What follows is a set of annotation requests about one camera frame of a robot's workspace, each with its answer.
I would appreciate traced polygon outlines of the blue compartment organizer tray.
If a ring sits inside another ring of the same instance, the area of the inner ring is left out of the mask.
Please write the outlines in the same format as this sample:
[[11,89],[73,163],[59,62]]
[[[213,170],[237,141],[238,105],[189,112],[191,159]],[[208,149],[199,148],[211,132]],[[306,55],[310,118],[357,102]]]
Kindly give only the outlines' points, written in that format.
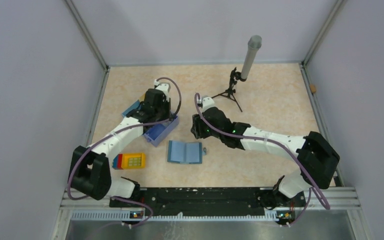
[[[144,99],[145,94],[140,96],[139,99],[124,110],[121,115],[125,117],[130,111],[137,109],[140,106],[140,102]],[[157,147],[179,125],[179,122],[179,117],[175,115],[173,120],[149,127],[142,136],[148,143]]]

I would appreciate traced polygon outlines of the blue leather card holder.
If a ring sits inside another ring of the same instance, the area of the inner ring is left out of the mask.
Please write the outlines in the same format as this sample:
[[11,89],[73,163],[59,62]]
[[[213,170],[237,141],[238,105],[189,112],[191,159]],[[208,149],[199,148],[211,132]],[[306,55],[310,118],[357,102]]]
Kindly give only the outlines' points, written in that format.
[[167,148],[167,162],[173,164],[201,164],[207,149],[201,142],[183,142],[170,140]]

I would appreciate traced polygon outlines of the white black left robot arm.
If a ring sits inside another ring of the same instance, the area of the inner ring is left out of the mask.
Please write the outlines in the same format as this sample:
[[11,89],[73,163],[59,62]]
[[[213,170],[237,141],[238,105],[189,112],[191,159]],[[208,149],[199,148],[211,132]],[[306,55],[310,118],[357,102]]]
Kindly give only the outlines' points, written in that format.
[[128,144],[149,128],[173,118],[170,88],[169,83],[155,81],[139,106],[131,109],[112,131],[94,144],[80,145],[73,151],[67,181],[69,198],[76,199],[71,193],[74,189],[95,200],[105,196],[121,197],[129,207],[140,202],[141,194],[135,190],[137,183],[124,177],[112,177],[110,165]]

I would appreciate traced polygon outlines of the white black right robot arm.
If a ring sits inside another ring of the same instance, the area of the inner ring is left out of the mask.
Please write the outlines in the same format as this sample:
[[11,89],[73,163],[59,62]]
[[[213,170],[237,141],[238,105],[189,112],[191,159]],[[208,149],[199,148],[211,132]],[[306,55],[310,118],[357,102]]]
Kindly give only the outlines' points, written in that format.
[[325,209],[331,208],[322,191],[329,188],[341,158],[319,132],[296,136],[265,131],[231,121],[209,96],[195,93],[193,99],[197,113],[192,116],[191,132],[196,139],[214,137],[231,149],[291,159],[298,166],[274,185],[272,197],[277,205],[287,206],[297,194],[311,190]]

